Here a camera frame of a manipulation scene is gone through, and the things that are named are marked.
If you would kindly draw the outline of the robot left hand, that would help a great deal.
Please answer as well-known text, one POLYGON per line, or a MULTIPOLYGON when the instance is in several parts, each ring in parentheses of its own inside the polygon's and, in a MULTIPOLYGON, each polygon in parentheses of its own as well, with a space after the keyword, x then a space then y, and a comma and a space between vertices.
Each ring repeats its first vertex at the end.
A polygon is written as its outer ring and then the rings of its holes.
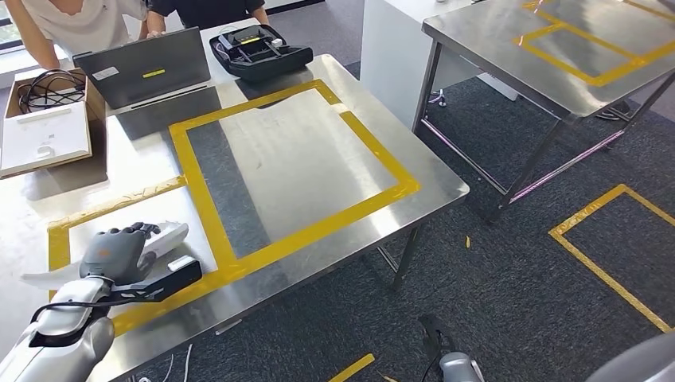
POLYGON ((153 251, 143 252, 146 241, 160 232, 156 224, 143 222, 97 232, 80 261, 79 276, 101 276, 117 286, 143 281, 157 259, 153 251))

